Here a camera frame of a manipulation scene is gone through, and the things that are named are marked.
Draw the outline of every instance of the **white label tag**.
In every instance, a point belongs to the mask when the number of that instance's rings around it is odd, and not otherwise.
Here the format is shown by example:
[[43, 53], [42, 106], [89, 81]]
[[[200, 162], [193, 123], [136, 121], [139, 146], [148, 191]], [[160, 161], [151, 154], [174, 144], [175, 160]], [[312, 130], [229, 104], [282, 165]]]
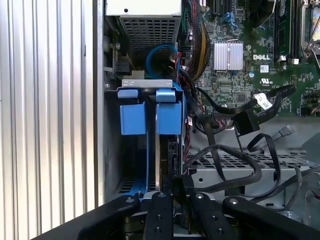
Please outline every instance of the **white label tag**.
[[268, 101], [266, 95], [262, 92], [259, 94], [253, 95], [253, 97], [257, 100], [258, 104], [264, 109], [267, 110], [272, 107], [271, 102]]
[[192, 118], [188, 116], [187, 119], [188, 119], [188, 125], [192, 126]]
[[260, 73], [269, 73], [269, 65], [260, 65]]

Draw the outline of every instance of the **dell logo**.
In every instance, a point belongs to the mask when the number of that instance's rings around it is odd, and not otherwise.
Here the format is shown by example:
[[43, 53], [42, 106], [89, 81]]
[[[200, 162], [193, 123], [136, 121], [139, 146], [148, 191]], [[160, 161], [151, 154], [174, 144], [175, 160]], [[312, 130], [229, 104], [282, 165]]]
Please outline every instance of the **dell logo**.
[[263, 55], [257, 55], [253, 54], [253, 60], [270, 60], [269, 55], [263, 54]]

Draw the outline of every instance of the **motherboard chip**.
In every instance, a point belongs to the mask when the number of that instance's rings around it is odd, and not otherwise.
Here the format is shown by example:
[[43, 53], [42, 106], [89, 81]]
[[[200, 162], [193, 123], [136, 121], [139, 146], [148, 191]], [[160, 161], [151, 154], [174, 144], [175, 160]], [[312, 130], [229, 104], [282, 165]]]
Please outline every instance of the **motherboard chip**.
[[238, 102], [244, 102], [246, 101], [246, 95], [244, 93], [238, 94]]

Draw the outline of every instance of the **capacitor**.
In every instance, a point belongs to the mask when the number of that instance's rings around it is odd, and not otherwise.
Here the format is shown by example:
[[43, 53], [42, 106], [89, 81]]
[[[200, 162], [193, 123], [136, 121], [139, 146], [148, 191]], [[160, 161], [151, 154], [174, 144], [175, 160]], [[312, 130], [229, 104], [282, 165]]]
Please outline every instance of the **capacitor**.
[[253, 79], [255, 77], [255, 73], [253, 71], [249, 72], [248, 77]]

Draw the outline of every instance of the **expansion slot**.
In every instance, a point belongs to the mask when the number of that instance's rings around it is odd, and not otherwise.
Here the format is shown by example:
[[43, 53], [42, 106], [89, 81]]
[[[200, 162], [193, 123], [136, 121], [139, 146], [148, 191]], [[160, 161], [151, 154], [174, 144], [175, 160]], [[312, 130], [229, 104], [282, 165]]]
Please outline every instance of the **expansion slot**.
[[212, 17], [222, 17], [231, 11], [232, 0], [211, 0], [209, 7]]

